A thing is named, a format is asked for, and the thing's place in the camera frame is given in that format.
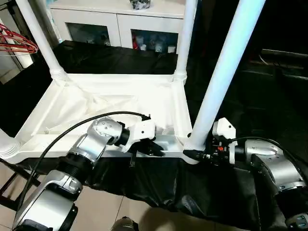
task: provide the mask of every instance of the black cable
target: black cable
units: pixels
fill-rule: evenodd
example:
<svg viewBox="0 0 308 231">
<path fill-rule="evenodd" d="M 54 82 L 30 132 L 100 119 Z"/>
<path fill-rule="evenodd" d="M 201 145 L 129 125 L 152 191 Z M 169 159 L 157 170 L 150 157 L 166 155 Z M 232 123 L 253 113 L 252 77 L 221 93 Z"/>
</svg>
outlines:
<svg viewBox="0 0 308 231">
<path fill-rule="evenodd" d="M 302 176 L 302 178 L 304 179 L 304 181 L 306 183 L 308 183 L 308 178 L 305 176 L 305 174 L 303 173 L 303 171 L 301 171 L 301 169 L 297 166 L 296 164 L 296 159 L 302 161 L 303 163 L 305 163 L 308 166 L 308 162 L 306 160 L 304 160 L 303 158 L 301 158 L 300 156 L 295 156 L 293 153 L 291 153 L 290 151 L 288 151 L 286 148 L 284 148 L 282 145 L 280 145 L 278 142 L 268 139 L 268 138 L 264 138 L 264 137 L 258 137 L 258 136 L 245 136 L 245 137 L 239 137 L 239 138 L 234 138 L 234 139 L 228 139 L 228 141 L 230 143 L 234 142 L 234 141 L 241 141 L 241 140 L 248 140 L 248 139 L 254 139 L 254 140 L 262 140 L 262 141 L 267 141 L 271 144 L 276 145 L 278 148 L 280 148 L 281 150 L 283 150 L 283 153 L 286 153 L 286 156 L 289 158 L 289 160 L 294 164 L 294 166 L 296 167 L 297 171 L 299 172 L 299 174 Z"/>
<path fill-rule="evenodd" d="M 79 127 L 80 125 L 83 125 L 85 123 L 88 123 L 92 120 L 101 118 L 101 117 L 105 117 L 105 116 L 112 116 L 112 115 L 118 115 L 118 114 L 127 114 L 127 115 L 134 115 L 134 116 L 140 116 L 142 119 L 148 119 L 149 117 L 140 113 L 136 113 L 136 112 L 125 112 L 125 111 L 120 111 L 120 112 L 109 112 L 109 113 L 104 113 L 101 115 L 96 115 L 94 117 L 91 117 L 89 119 L 85 119 L 77 124 L 75 124 L 74 126 L 72 126 L 71 128 L 69 128 L 68 130 L 66 130 L 65 132 L 63 132 L 60 136 L 58 136 L 53 142 L 51 142 L 51 144 L 48 145 L 48 147 L 43 151 L 43 153 L 40 155 L 38 161 L 36 162 L 34 168 L 31 171 L 30 177 L 28 178 L 25 187 L 22 191 L 19 203 L 18 203 L 18 207 L 17 207 L 17 212 L 20 210 L 21 206 L 23 205 L 25 196 L 26 196 L 26 189 L 30 186 L 31 180 L 39 166 L 39 164 L 42 162 L 43 158 L 45 157 L 45 155 L 47 154 L 47 152 L 50 150 L 50 148 L 52 148 L 63 136 L 65 136 L 67 133 L 69 133 L 70 131 L 74 130 L 75 128 Z"/>
</svg>

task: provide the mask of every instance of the tile floor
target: tile floor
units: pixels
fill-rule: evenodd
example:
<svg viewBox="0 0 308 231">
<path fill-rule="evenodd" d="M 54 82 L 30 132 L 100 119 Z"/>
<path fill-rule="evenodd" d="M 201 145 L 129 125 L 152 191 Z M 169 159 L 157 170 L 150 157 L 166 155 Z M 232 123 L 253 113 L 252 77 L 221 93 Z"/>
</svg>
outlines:
<svg viewBox="0 0 308 231">
<path fill-rule="evenodd" d="M 12 175 L 12 171 L 0 163 L 0 187 Z M 5 196 L 15 199 L 25 184 L 17 178 Z M 85 187 L 76 201 L 79 208 L 73 231 L 108 231 L 113 223 L 124 216 L 139 224 L 141 231 L 240 231 L 240 229 L 206 221 L 182 213 L 171 213 L 151 208 L 145 202 L 130 200 L 123 196 L 96 191 Z M 0 231 L 10 231 L 14 212 L 0 205 Z"/>
</svg>

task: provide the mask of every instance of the black table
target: black table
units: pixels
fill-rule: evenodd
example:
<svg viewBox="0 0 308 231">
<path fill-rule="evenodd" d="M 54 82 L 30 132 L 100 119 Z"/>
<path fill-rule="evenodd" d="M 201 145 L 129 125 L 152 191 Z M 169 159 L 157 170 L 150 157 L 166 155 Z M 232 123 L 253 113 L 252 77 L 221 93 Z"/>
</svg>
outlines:
<svg viewBox="0 0 308 231">
<path fill-rule="evenodd" d="M 157 54 L 65 41 L 54 49 L 68 73 L 172 74 L 175 54 Z M 185 85 L 188 108 L 194 123 L 215 61 L 189 58 Z M 306 89 L 308 81 L 283 75 L 280 68 L 241 65 L 227 92 L 218 118 L 226 117 L 237 136 L 256 135 L 280 142 L 305 160 L 308 147 Z M 36 62 L 5 84 L 0 91 L 5 113 L 0 127 L 14 136 L 51 82 L 44 61 Z M 10 95 L 22 95 L 19 99 Z M 36 159 L 20 163 L 30 168 Z M 46 174 L 57 159 L 45 159 L 39 172 Z M 285 229 L 280 211 L 262 178 L 242 165 L 219 168 L 200 163 L 190 166 L 181 159 L 137 159 L 129 169 L 128 158 L 101 159 L 87 184 L 94 189 L 142 200 L 169 211 L 242 229 Z"/>
</svg>

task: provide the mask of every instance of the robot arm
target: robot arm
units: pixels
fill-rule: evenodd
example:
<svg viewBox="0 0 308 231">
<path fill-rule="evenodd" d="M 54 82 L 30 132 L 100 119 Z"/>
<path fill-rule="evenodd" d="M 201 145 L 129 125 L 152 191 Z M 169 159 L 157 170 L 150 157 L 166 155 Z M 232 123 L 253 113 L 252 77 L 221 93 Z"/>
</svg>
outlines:
<svg viewBox="0 0 308 231">
<path fill-rule="evenodd" d="M 184 150 L 198 161 L 229 166 L 236 161 L 246 162 L 265 178 L 290 230 L 308 230 L 308 187 L 294 164 L 273 143 L 248 139 L 243 146 L 236 141 L 236 130 L 225 118 L 213 125 L 213 140 L 206 152 Z"/>
<path fill-rule="evenodd" d="M 16 214 L 13 230 L 70 230 L 78 212 L 74 201 L 106 146 L 116 145 L 127 152 L 134 143 L 143 139 L 149 141 L 154 136 L 152 120 L 139 122 L 128 129 L 109 117 L 95 120 L 25 201 Z"/>
</svg>

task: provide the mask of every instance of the glass cabinet door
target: glass cabinet door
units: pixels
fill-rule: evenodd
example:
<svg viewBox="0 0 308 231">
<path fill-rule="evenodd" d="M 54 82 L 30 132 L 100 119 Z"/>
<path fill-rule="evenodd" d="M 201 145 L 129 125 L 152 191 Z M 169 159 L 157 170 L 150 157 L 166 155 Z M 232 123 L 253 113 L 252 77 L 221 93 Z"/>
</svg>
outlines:
<svg viewBox="0 0 308 231">
<path fill-rule="evenodd" d="M 110 46 L 108 29 L 106 26 L 66 23 L 72 41 L 94 43 Z"/>
<path fill-rule="evenodd" d="M 121 46 L 115 13 L 51 9 L 62 40 Z"/>
<path fill-rule="evenodd" d="M 183 19 L 119 14 L 122 47 L 177 53 Z"/>
<path fill-rule="evenodd" d="M 133 48 L 142 51 L 176 53 L 177 33 L 131 29 Z"/>
</svg>

